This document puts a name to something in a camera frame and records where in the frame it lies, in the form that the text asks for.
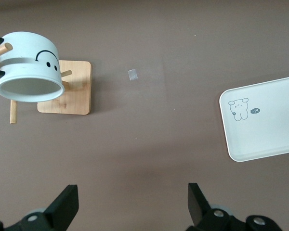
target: small piece of tape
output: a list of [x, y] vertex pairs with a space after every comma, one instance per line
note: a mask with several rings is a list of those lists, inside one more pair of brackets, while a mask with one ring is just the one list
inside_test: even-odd
[[129, 70], [127, 73], [129, 73], [130, 80], [138, 79], [135, 69]]

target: white tray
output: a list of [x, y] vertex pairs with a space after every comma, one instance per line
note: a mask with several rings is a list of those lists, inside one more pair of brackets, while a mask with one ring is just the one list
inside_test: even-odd
[[289, 153], [289, 77], [226, 90], [220, 107], [233, 160]]

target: silver screw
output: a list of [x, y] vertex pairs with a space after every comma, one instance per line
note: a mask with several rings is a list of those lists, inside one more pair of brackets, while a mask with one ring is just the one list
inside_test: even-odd
[[223, 217], [223, 212], [221, 210], [215, 210], [214, 211], [214, 215], [219, 217], [219, 218], [222, 218]]
[[254, 218], [254, 222], [257, 225], [265, 225], [265, 221], [262, 218]]
[[27, 220], [28, 220], [28, 221], [34, 221], [34, 220], [36, 220], [37, 218], [38, 218], [38, 216], [33, 215], [33, 216], [30, 216]]

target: cartoon bear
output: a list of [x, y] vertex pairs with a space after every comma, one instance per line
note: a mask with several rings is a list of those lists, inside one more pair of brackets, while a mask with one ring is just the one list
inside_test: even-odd
[[236, 121], [240, 121], [241, 119], [247, 119], [249, 116], [248, 109], [248, 98], [244, 98], [242, 100], [230, 101], [230, 111], [232, 112]]

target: white mug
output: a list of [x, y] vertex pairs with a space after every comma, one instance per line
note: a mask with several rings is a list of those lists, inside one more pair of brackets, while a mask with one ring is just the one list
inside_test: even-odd
[[13, 50], [0, 56], [0, 95], [20, 102], [53, 100], [64, 93], [58, 50], [47, 38], [30, 32], [3, 36]]

